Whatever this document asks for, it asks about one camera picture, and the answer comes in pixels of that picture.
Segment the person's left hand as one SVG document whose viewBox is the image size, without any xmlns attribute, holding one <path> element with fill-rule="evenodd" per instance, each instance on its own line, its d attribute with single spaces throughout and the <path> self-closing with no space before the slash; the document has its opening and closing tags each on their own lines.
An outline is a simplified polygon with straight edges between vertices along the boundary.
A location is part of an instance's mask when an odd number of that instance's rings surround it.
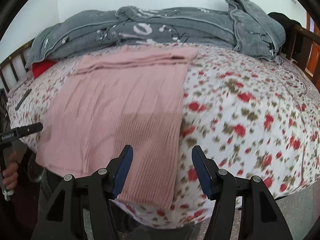
<svg viewBox="0 0 320 240">
<path fill-rule="evenodd" d="M 7 190 L 13 190 L 17 186 L 18 179 L 18 162 L 17 162 L 17 154 L 12 152 L 9 155 L 9 166 L 2 172 L 4 179 L 3 185 Z"/>
</svg>

